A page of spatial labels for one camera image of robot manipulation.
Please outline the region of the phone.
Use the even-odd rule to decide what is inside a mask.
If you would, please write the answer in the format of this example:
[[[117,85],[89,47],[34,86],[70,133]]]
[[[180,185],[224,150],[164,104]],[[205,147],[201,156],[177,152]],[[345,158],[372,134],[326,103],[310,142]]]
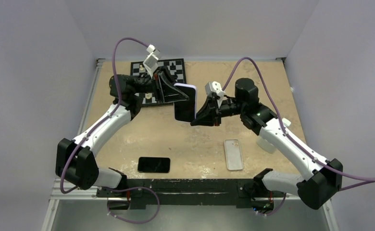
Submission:
[[[137,170],[142,173],[168,173],[170,163],[168,157],[140,157]]]
[[[190,123],[196,118],[197,88],[183,83],[176,83],[175,86],[188,96],[187,101],[174,103],[175,120]]]

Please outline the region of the white phone case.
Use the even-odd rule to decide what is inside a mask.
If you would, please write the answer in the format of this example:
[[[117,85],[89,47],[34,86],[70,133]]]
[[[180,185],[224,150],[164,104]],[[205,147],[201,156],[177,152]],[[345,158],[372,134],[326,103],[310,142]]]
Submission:
[[[238,139],[224,140],[226,167],[230,171],[243,170],[242,150]]]

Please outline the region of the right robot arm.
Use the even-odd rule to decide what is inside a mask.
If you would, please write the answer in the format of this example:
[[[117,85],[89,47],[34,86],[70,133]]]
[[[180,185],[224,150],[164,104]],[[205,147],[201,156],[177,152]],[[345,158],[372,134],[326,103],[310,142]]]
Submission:
[[[253,80],[237,80],[234,97],[226,96],[216,81],[208,82],[205,91],[206,101],[190,123],[192,126],[219,126],[223,117],[238,115],[246,128],[279,150],[299,172],[284,174],[267,168],[253,178],[254,193],[260,196],[270,191],[289,193],[317,210],[341,190],[342,163],[337,159],[329,161],[294,137],[278,115],[260,102]]]

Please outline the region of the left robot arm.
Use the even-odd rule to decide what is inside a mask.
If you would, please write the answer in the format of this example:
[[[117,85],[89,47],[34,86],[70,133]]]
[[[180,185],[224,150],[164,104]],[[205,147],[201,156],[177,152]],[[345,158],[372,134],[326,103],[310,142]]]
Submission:
[[[153,75],[113,75],[109,86],[114,101],[105,114],[76,137],[63,138],[58,143],[55,173],[61,181],[66,180],[76,188],[105,187],[120,197],[127,190],[126,176],[113,168],[99,168],[98,152],[140,112],[143,98],[139,94],[151,93],[162,103],[187,101],[189,96],[182,90],[185,85],[177,82],[165,67],[158,68]]]

